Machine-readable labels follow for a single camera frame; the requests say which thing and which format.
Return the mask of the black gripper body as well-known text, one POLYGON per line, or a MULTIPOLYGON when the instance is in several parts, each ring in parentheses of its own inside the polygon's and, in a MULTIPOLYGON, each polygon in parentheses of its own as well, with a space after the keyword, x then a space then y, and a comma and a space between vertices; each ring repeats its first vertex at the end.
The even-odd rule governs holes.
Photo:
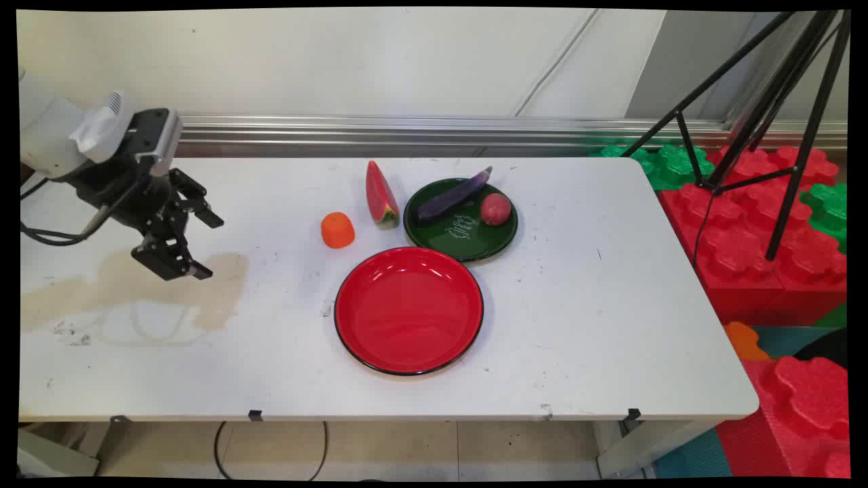
POLYGON ((97 209, 82 235, 90 236, 108 219, 142 236, 180 236, 187 223, 182 198, 193 198, 193 179, 180 169, 152 176, 130 161, 109 161, 71 177, 75 194, 97 209))

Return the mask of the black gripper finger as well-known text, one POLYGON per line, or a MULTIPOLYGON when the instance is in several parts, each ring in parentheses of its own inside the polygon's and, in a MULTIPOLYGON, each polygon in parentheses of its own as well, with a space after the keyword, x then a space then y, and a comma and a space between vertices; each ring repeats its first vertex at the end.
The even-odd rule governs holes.
POLYGON ((212 277, 213 271, 189 252, 185 236, 188 221, 188 216, 153 216, 140 229, 142 243, 131 250, 132 258, 164 281, 212 277))
POLYGON ((193 214, 209 228, 220 228, 225 224, 224 220, 217 216, 207 202, 207 189, 204 185, 192 179, 180 169, 171 169, 168 173, 170 184, 177 197, 174 198, 170 208, 177 212, 193 214))

